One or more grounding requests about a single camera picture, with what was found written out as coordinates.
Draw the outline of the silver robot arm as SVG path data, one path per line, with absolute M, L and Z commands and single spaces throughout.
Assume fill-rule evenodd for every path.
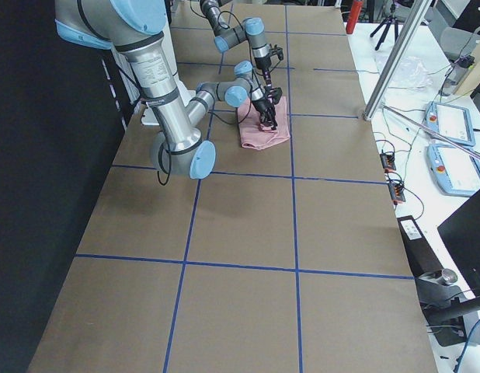
M 229 26 L 223 18 L 225 12 L 221 10 L 221 6 L 228 1 L 202 0 L 199 3 L 203 16 L 214 32 L 214 43 L 218 51 L 224 53 L 247 42 L 256 68 L 261 71 L 268 97 L 273 98 L 277 88 L 273 86 L 271 77 L 272 58 L 277 57 L 278 61 L 282 61 L 283 48 L 267 41 L 262 19 L 248 17 L 238 22 L 237 26 Z
M 239 108 L 250 100 L 262 128 L 278 123 L 275 105 L 282 90 L 272 84 L 272 58 L 283 60 L 283 50 L 266 39 L 259 17 L 229 26 L 223 1 L 202 1 L 200 10 L 214 32 L 214 43 L 224 53 L 246 42 L 254 57 L 235 66 L 230 82 L 203 82 L 188 103 L 183 102 L 163 49 L 168 14 L 163 1 L 57 1 L 58 35 L 73 44 L 100 50 L 116 49 L 130 63 L 142 98 L 154 113 L 161 131 L 151 146 L 151 162 L 158 175 L 207 177 L 216 159 L 214 144 L 203 138 L 198 122 L 217 101 Z

